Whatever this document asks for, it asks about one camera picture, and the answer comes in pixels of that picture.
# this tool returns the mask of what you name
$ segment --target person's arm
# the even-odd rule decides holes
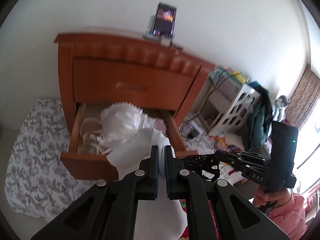
[[[253,205],[260,207],[267,201],[276,201],[269,218],[279,226],[291,240],[299,240],[307,230],[303,197],[284,188],[279,192],[265,193],[259,185],[256,189]]]

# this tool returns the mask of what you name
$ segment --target smartphone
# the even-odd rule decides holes
[[[152,34],[172,38],[176,12],[177,8],[175,6],[159,3]]]

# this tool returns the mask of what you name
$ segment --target brown patterned curtain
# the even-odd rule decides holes
[[[320,99],[320,79],[307,65],[285,110],[288,123],[300,131]]]

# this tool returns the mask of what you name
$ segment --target open drawer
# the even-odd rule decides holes
[[[80,126],[86,117],[99,117],[101,111],[108,107],[107,104],[81,104],[78,108],[76,119],[73,125],[70,145],[67,153],[61,153],[61,161],[75,179],[108,181],[118,180],[117,169],[112,166],[105,155],[93,155],[79,153],[78,148],[83,144],[80,136]],[[164,120],[167,127],[167,137],[175,150],[177,158],[197,154],[196,151],[186,151],[183,140],[172,118],[172,114],[165,110],[143,110],[151,117],[158,117]]]

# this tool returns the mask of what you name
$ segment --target pink shirt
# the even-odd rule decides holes
[[[307,230],[303,197],[293,194],[291,200],[278,208],[273,208],[269,218],[280,227],[291,240],[299,240]]]

